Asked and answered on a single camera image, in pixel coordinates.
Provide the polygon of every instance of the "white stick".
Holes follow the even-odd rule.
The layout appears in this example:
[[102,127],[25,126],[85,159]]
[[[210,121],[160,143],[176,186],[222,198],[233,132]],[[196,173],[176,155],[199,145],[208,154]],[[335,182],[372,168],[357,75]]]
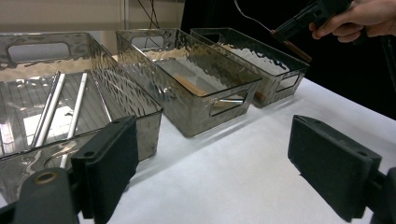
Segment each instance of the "white stick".
[[59,100],[59,96],[61,95],[63,85],[64,85],[64,74],[61,74],[61,76],[59,77],[58,84],[56,85],[56,89],[52,101],[50,102],[49,105],[49,112],[45,117],[43,123],[43,129],[41,130],[37,138],[37,143],[35,144],[36,147],[41,147],[47,137],[48,129],[52,122],[53,113],[55,112],[56,106],[58,105],[58,100]]
[[[72,122],[70,124],[70,129],[69,129],[69,133],[67,134],[67,138],[71,138],[74,136],[74,133],[76,131],[76,126],[77,126],[77,120],[78,120],[78,113],[79,113],[79,109],[81,108],[81,102],[82,102],[82,97],[84,95],[84,91],[85,91],[85,83],[87,82],[87,73],[83,73],[82,74],[82,78],[81,78],[81,83],[79,84],[79,90],[78,90],[78,96],[77,96],[77,100],[76,100],[76,105],[75,105],[75,109],[73,112],[73,118],[72,118]],[[61,168],[65,168],[66,167],[66,162],[67,162],[67,154],[62,155],[62,160],[61,160]]]

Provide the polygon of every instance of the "white table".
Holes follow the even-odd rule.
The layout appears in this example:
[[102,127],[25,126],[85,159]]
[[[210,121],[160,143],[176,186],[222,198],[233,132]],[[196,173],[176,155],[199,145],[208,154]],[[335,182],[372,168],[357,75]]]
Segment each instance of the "white table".
[[[396,166],[395,120],[304,79],[293,96],[252,105],[191,139],[163,116],[157,155],[138,165],[109,223],[346,223],[288,159],[293,115],[319,119],[375,151],[383,173]],[[366,209],[352,223],[371,216]]]

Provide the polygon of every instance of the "human hand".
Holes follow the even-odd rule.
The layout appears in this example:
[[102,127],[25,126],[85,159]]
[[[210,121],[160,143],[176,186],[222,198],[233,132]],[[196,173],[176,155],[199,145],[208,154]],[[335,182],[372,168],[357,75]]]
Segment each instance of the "human hand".
[[309,24],[314,39],[333,34],[343,43],[367,36],[396,35],[396,0],[355,0],[349,10],[330,17],[319,28]]

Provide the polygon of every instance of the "transparent gray basket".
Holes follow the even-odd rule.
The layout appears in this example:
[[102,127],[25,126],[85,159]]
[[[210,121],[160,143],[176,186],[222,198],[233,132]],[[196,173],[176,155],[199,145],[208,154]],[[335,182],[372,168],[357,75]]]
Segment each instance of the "transparent gray basket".
[[252,100],[259,108],[293,95],[309,67],[232,28],[193,28],[191,35],[262,77]]
[[[8,203],[21,183],[60,166],[111,120],[135,115],[139,160],[157,151],[162,106],[86,33],[0,35],[0,190]],[[64,84],[42,145],[34,145],[55,73]],[[87,74],[77,128],[68,137],[82,74]]]
[[247,112],[261,78],[178,29],[117,31],[119,63],[193,137]]

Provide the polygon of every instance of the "black background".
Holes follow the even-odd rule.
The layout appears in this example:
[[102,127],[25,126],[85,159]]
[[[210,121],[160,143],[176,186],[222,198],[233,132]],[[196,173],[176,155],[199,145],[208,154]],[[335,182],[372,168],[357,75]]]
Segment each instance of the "black background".
[[[239,0],[238,5],[245,15],[275,30],[305,8],[308,2]],[[216,27],[234,28],[298,58],[257,22],[242,16],[233,0],[186,0],[181,30],[189,33],[191,28]],[[306,27],[293,36],[290,42],[313,58],[305,78],[357,104],[396,119],[396,91],[389,76],[381,37],[369,38],[359,45],[340,43],[332,35],[317,41]]]

